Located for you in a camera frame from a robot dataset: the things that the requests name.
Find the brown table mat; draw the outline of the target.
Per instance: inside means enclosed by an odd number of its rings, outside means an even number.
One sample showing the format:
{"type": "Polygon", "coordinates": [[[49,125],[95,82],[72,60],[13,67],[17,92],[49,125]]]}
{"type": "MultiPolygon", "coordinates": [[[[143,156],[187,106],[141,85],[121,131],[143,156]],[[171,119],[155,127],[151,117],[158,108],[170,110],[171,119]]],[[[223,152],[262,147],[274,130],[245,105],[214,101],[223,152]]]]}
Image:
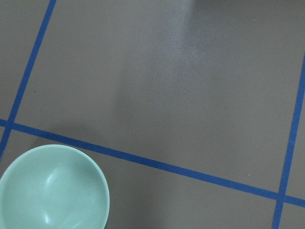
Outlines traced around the brown table mat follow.
{"type": "Polygon", "coordinates": [[[302,0],[3,0],[0,170],[70,145],[109,229],[305,226],[302,0]]]}

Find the green bowl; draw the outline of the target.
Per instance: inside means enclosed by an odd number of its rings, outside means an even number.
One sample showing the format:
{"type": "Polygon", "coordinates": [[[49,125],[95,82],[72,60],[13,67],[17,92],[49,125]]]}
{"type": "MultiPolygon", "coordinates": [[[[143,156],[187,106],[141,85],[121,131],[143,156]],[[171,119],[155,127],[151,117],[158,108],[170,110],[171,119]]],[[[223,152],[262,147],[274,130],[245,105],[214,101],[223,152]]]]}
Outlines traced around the green bowl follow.
{"type": "Polygon", "coordinates": [[[33,148],[16,158],[0,179],[3,229],[103,229],[109,211],[103,171],[70,146],[33,148]]]}

